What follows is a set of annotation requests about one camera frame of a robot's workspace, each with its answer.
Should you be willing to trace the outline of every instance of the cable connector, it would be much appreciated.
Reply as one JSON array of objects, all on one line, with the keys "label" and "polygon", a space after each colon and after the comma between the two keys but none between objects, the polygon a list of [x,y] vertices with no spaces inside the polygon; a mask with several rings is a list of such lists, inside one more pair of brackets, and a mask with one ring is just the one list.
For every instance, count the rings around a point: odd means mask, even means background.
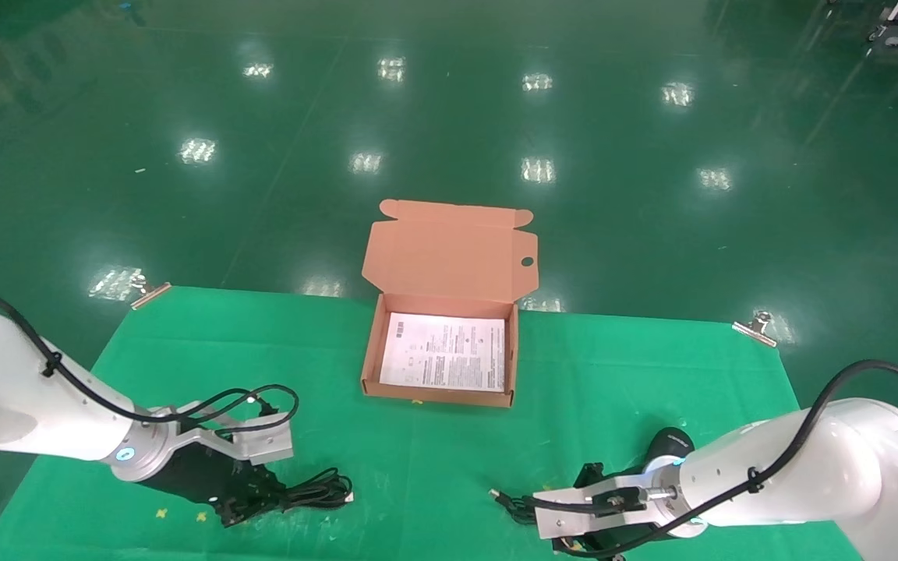
[{"label": "cable connector", "polygon": [[536,509],[525,504],[524,500],[512,499],[510,496],[496,489],[491,489],[487,494],[494,498],[494,502],[505,507],[505,510],[508,511],[508,515],[512,517],[514,522],[523,525],[535,524]]}]

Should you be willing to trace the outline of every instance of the cable tie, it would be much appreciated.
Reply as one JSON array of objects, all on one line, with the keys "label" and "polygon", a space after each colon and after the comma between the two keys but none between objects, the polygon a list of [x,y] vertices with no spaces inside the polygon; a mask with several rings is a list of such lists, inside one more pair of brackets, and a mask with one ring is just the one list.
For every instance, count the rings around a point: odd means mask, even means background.
[{"label": "cable tie", "polygon": [[40,376],[45,377],[45,379],[49,379],[49,377],[54,375],[54,372],[57,372],[58,366],[61,365],[61,352],[54,351],[51,354],[52,358],[47,360],[46,365],[44,365],[43,372],[40,372]]},{"label": "cable tie", "polygon": [[760,472],[755,466],[751,466],[748,468],[748,482],[751,483],[751,486],[748,487],[748,491],[751,494],[760,493],[763,490],[763,483],[755,483],[755,479],[758,478]]}]

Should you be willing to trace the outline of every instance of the black cable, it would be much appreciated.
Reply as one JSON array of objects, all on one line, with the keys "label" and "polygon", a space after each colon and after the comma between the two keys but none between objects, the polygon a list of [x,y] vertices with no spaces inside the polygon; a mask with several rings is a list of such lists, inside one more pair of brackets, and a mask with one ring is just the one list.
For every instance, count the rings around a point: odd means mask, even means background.
[{"label": "black cable", "polygon": [[536,522],[536,509],[525,503],[521,497],[510,497],[499,490],[491,489],[491,496],[495,502],[505,507],[514,522],[523,525],[532,525]]},{"label": "black cable", "polygon": [[[175,413],[171,413],[170,415],[163,416],[153,416],[153,415],[141,415],[135,411],[126,411],[121,406],[117,404],[113,404],[113,402],[107,400],[104,397],[101,397],[100,394],[97,394],[95,391],[92,391],[92,388],[86,386],[85,383],[82,383],[82,380],[79,380],[75,374],[72,374],[71,370],[68,370],[68,366],[64,365],[62,362],[62,356],[60,352],[51,351],[51,348],[47,346],[47,341],[44,340],[43,337],[40,337],[40,334],[31,326],[26,317],[19,312],[18,309],[13,308],[9,302],[5,302],[4,299],[0,298],[0,309],[6,313],[10,320],[19,327],[19,330],[22,331],[24,335],[26,335],[27,340],[31,342],[33,347],[40,352],[41,355],[44,356],[44,359],[47,362],[47,367],[44,370],[44,376],[52,376],[54,370],[57,373],[61,374],[63,379],[67,380],[68,383],[72,384],[75,387],[75,390],[84,394],[85,397],[88,397],[91,401],[95,402],[95,404],[99,404],[103,408],[106,408],[107,411],[113,412],[116,415],[122,416],[122,418],[128,418],[132,420],[136,420],[136,422],[153,422],[153,423],[164,423],[164,422],[184,422],[184,420],[189,419],[192,422],[207,422],[207,420],[211,420],[217,418],[218,416],[224,415],[231,409],[236,408],[243,402],[246,402],[247,399],[253,398],[260,402],[263,405],[263,408],[272,408],[263,398],[260,397],[260,393],[267,390],[280,390],[292,395],[293,397],[293,406],[292,409],[286,416],[282,419],[277,420],[276,422],[270,422],[260,425],[254,426],[243,426],[243,427],[228,427],[228,429],[219,429],[217,430],[218,434],[229,434],[233,432],[250,432],[254,430],[263,430],[263,429],[272,429],[272,427],[279,426],[282,423],[288,422],[289,419],[293,418],[293,415],[296,413],[296,408],[299,406],[299,398],[296,396],[296,392],[290,390],[289,387],[282,386],[282,384],[271,383],[266,386],[262,386],[256,388],[255,390],[242,390],[242,388],[232,388],[231,390],[224,390],[214,395],[213,397],[205,400],[202,404],[198,404],[193,406],[192,408],[186,409],[186,411],[179,411]],[[228,395],[236,395],[242,394],[241,397],[235,399],[224,408],[220,408],[217,411],[207,413],[207,415],[202,416],[202,418],[193,418],[192,415],[195,413],[202,411],[203,408],[207,408],[215,402],[221,400]]]},{"label": "black cable", "polygon": [[338,473],[331,467],[314,475],[306,482],[287,487],[284,497],[284,510],[305,507],[331,510],[342,508],[348,504],[352,494],[352,480]]},{"label": "black cable", "polygon": [[[698,505],[695,508],[692,508],[685,514],[678,516],[678,518],[674,518],[671,522],[660,526],[659,528],[653,529],[648,534],[645,534],[641,537],[638,537],[635,540],[630,540],[624,544],[621,544],[616,547],[609,547],[606,549],[599,549],[596,551],[583,551],[577,549],[571,549],[567,546],[560,546],[558,551],[562,551],[568,555],[573,557],[584,557],[584,558],[610,558],[621,553],[626,553],[626,551],[637,548],[642,544],[651,542],[659,538],[660,536],[666,535],[667,532],[670,532],[674,528],[681,526],[689,521],[692,518],[696,518],[705,514],[712,510],[712,508],[716,508],[720,504],[730,500],[731,498],[737,497],[738,495],[745,492],[756,492],[763,486],[764,482],[767,482],[771,477],[777,475],[781,469],[785,468],[788,465],[788,462],[792,461],[792,458],[795,458],[796,454],[798,454],[799,450],[802,450],[802,446],[806,444],[806,440],[809,438],[809,433],[812,431],[813,427],[816,426],[816,422],[820,419],[820,415],[823,413],[823,408],[826,407],[828,402],[833,398],[833,394],[837,391],[838,387],[841,387],[847,380],[852,379],[852,377],[858,376],[859,373],[865,372],[865,370],[869,369],[881,369],[886,370],[887,372],[893,372],[898,374],[898,365],[894,365],[891,362],[885,362],[885,360],[875,360],[875,359],[867,359],[867,360],[859,360],[859,362],[853,363],[853,365],[845,366],[841,372],[837,373],[837,376],[834,376],[833,379],[823,387],[823,391],[820,391],[818,397],[816,397],[816,401],[813,401],[813,405],[809,408],[809,412],[806,413],[806,418],[802,420],[802,424],[799,425],[799,429],[795,431],[795,436],[792,437],[791,443],[785,447],[785,450],[781,452],[781,455],[778,456],[774,462],[769,465],[762,472],[757,472],[755,468],[751,468],[751,478],[748,479],[747,482],[742,482],[741,484],[735,485],[734,487],[730,487],[730,489],[723,491],[719,495],[716,495],[710,500],[703,502],[703,504]],[[528,497],[522,497],[523,500],[528,500]]]}]

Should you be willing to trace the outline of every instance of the metal clamp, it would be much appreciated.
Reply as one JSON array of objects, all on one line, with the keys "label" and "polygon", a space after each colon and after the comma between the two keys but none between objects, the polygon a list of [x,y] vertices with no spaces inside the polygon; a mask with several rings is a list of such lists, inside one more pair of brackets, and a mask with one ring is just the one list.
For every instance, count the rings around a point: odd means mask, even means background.
[{"label": "metal clamp", "polygon": [[753,317],[750,323],[734,322],[734,330],[739,331],[739,333],[743,333],[744,335],[748,335],[752,340],[758,340],[771,348],[776,348],[778,347],[778,341],[773,340],[773,338],[767,337],[767,335],[764,334],[764,328],[766,328],[769,323],[771,323],[770,313],[755,312],[755,317]]},{"label": "metal clamp", "polygon": [[147,279],[143,274],[137,274],[131,280],[131,288],[136,288],[140,291],[140,298],[131,303],[131,309],[140,309],[143,305],[146,305],[146,303],[153,301],[153,299],[160,297],[160,295],[163,295],[170,290],[171,284],[163,283],[155,288],[147,283]]}]

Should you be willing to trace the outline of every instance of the instruction sheet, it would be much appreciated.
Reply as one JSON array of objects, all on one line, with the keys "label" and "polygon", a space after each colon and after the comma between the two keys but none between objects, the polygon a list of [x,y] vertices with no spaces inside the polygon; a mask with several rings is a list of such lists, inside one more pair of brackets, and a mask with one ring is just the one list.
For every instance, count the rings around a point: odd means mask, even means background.
[{"label": "instruction sheet", "polygon": [[505,320],[391,313],[380,381],[504,391]]}]

